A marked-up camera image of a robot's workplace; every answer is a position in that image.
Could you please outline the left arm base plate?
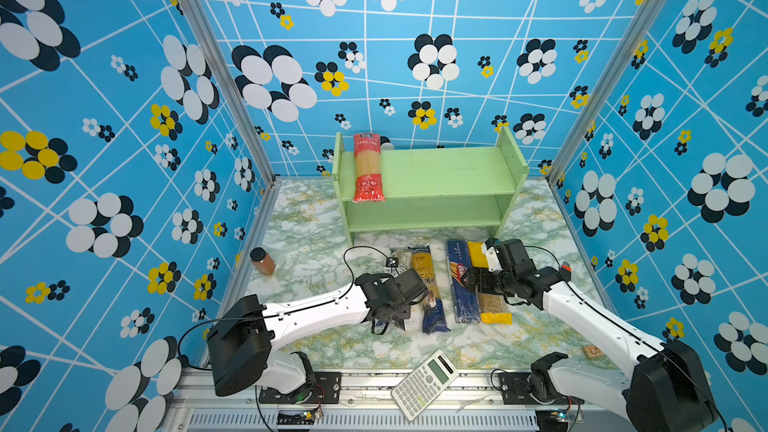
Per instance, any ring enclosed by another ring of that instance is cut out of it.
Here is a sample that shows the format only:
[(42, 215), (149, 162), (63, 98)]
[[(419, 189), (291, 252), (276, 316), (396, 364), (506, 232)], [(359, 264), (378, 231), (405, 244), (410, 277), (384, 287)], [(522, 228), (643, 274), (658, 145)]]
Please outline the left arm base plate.
[(259, 402), (277, 405), (325, 405), (338, 404), (341, 392), (342, 374), (336, 371), (314, 373), (314, 381), (307, 382), (288, 394), (274, 388), (261, 388)]

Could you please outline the red spaghetti bag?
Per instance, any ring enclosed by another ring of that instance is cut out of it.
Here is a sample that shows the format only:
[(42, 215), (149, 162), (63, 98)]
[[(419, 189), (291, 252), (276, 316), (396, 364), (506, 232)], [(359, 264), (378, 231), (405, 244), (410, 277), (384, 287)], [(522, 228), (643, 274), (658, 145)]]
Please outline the red spaghetti bag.
[(355, 203), (385, 200), (381, 173), (381, 141), (376, 133), (354, 135)]

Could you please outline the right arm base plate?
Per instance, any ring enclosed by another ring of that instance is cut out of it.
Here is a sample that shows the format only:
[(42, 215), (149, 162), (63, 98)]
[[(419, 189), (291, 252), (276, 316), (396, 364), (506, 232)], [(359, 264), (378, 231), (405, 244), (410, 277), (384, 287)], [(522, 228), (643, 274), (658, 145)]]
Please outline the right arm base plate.
[(530, 374), (525, 372), (494, 372), (492, 386), (501, 394), (505, 405), (541, 405), (566, 409), (572, 403), (564, 396), (542, 400), (533, 395)]

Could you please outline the clear grey spaghetti bag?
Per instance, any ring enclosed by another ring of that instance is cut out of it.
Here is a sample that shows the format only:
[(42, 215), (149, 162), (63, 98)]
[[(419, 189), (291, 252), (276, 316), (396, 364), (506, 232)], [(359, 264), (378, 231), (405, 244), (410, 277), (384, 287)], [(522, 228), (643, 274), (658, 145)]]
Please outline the clear grey spaghetti bag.
[[(396, 266), (394, 268), (394, 272), (393, 272), (394, 276), (399, 276), (399, 275), (405, 273), (407, 270), (409, 270), (411, 268), (412, 253), (411, 253), (411, 251), (409, 249), (407, 249), (407, 248), (405, 248), (405, 249), (403, 249), (403, 248), (395, 249), (393, 251), (393, 256), (394, 256), (394, 258), (396, 259), (396, 262), (397, 262), (397, 264), (396, 264)], [(402, 331), (405, 331), (406, 330), (406, 325), (405, 325), (405, 321), (406, 320), (407, 320), (407, 318), (405, 318), (405, 319), (396, 319), (394, 321), (395, 327), (400, 329), (400, 330), (402, 330)]]

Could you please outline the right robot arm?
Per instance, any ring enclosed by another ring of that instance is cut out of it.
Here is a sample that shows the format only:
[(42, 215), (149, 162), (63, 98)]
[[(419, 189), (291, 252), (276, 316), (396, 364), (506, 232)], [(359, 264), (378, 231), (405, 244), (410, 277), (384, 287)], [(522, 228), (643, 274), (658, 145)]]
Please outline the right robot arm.
[(572, 282), (568, 263), (537, 267), (519, 239), (490, 238), (480, 250), (487, 264), (471, 274), (471, 287), (561, 320), (617, 368), (609, 372), (551, 352), (530, 367), (536, 400), (580, 399), (624, 418), (638, 431), (703, 431), (726, 421), (693, 348), (650, 335), (608, 311)]

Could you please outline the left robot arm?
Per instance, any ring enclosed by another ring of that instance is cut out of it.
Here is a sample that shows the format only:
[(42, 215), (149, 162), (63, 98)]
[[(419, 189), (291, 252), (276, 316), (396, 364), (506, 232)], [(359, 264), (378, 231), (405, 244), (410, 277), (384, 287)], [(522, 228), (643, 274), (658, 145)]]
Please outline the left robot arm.
[(207, 335), (215, 395), (254, 385), (282, 394), (307, 390), (316, 383), (308, 357), (283, 347), (335, 327), (406, 319), (426, 295), (422, 278), (409, 269), (397, 276), (362, 274), (338, 290), (299, 301), (263, 304), (255, 294), (245, 296)]

